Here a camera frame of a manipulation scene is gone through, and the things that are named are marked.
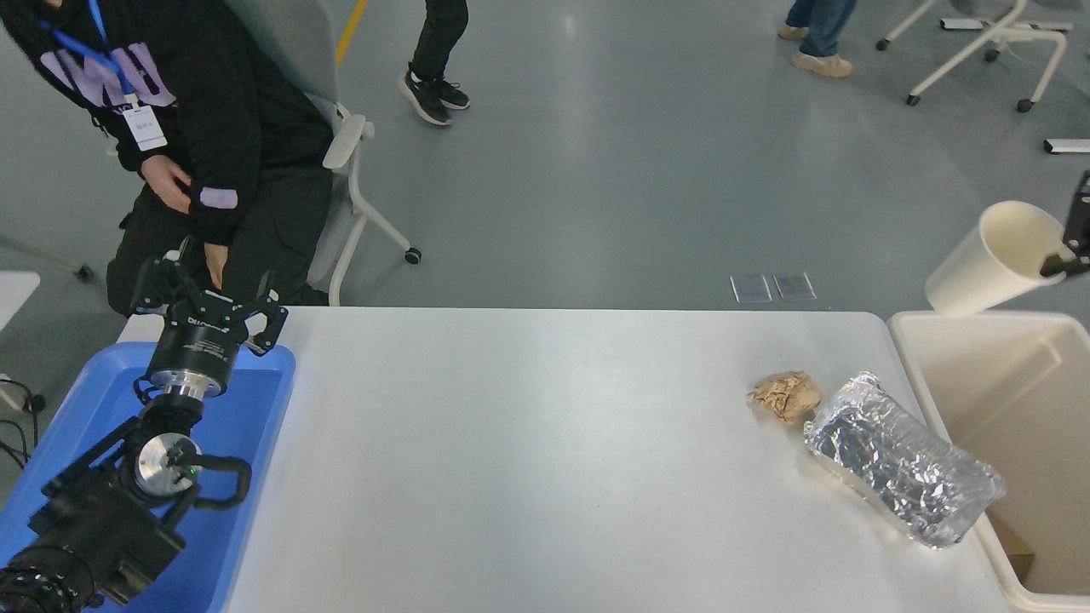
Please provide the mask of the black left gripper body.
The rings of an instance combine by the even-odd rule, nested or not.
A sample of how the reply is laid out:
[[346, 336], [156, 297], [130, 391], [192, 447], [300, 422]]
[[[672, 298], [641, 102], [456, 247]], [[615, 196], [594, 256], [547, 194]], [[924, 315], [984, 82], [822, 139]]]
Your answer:
[[238, 304], [222, 298], [183, 300], [166, 306], [164, 330], [146, 376], [154, 387], [226, 389], [240, 345], [249, 337]]

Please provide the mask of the person's right hand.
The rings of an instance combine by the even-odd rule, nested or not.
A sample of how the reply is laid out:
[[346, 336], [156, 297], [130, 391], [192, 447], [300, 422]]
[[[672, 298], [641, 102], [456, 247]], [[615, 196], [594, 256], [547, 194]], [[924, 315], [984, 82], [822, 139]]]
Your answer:
[[187, 187], [192, 179], [178, 163], [166, 155], [153, 155], [141, 163], [140, 175], [168, 209], [190, 214], [192, 200]]

